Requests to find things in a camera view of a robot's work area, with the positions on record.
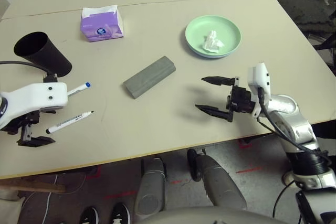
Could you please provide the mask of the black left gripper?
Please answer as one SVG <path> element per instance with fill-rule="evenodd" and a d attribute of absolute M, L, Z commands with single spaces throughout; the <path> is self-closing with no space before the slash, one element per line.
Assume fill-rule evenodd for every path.
<path fill-rule="evenodd" d="M 5 132 L 15 135 L 21 129 L 21 137 L 17 141 L 19 146 L 40 147 L 54 143 L 55 141 L 50 137 L 32 137 L 32 125 L 39 122 L 39 114 L 39 111 L 33 111 L 12 119 L 5 126 Z"/>

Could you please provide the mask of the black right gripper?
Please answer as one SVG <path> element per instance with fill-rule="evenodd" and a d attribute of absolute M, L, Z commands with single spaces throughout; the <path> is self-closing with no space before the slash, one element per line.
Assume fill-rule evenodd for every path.
<path fill-rule="evenodd" d="M 227 78 L 220 76 L 203 77 L 201 80 L 217 86 L 238 86 L 239 78 Z M 255 102 L 251 100 L 251 92 L 242 87 L 232 87 L 230 95 L 227 97 L 226 109 L 221 111 L 219 108 L 208 105 L 195 105 L 202 112 L 227 122 L 233 121 L 233 111 L 240 113 L 252 113 L 255 108 Z"/>

